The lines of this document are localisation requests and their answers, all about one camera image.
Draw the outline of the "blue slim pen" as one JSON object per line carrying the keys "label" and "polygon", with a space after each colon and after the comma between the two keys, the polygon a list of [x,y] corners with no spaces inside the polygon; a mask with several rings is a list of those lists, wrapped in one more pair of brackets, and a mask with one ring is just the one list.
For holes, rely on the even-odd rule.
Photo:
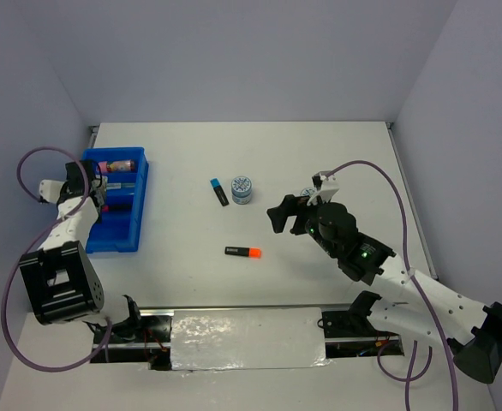
{"label": "blue slim pen", "polygon": [[113,182],[106,184],[107,190],[119,190],[119,189],[134,188],[134,187],[135,187],[134,183],[128,183],[128,182]]}

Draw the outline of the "pink cap black highlighter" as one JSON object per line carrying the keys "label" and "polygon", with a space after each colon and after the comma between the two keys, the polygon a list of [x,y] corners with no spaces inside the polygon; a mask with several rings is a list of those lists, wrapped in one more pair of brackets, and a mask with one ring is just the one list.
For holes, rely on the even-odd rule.
{"label": "pink cap black highlighter", "polygon": [[101,208],[103,213],[106,212],[128,212],[132,210],[131,204],[116,204],[116,205],[104,205]]}

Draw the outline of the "pink cap pencil tube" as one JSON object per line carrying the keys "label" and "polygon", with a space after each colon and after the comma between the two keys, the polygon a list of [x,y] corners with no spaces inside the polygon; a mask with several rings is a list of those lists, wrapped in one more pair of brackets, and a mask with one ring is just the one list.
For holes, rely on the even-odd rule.
{"label": "pink cap pencil tube", "polygon": [[134,160],[101,161],[98,163],[102,173],[126,173],[135,172],[137,163]]}

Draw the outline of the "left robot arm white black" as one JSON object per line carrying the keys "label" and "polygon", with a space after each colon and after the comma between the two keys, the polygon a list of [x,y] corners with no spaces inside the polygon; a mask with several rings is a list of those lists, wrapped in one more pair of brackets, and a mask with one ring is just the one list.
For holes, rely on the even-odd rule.
{"label": "left robot arm white black", "polygon": [[112,308],[92,253],[138,250],[148,162],[143,151],[91,155],[65,165],[63,181],[44,179],[37,198],[57,207],[44,241],[18,262],[36,319],[42,325],[91,319]]}

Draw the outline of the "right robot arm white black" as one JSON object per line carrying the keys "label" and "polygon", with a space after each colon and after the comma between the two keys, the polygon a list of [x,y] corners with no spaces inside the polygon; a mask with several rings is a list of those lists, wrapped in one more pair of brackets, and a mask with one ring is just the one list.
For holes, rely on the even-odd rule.
{"label": "right robot arm white black", "polygon": [[308,197],[288,194],[267,216],[277,234],[293,217],[291,234],[309,235],[350,280],[368,286],[351,306],[355,333],[368,335],[376,329],[439,344],[450,350],[461,372],[493,383],[502,365],[502,304],[471,300],[406,268],[390,247],[360,232],[342,204],[310,205]]}

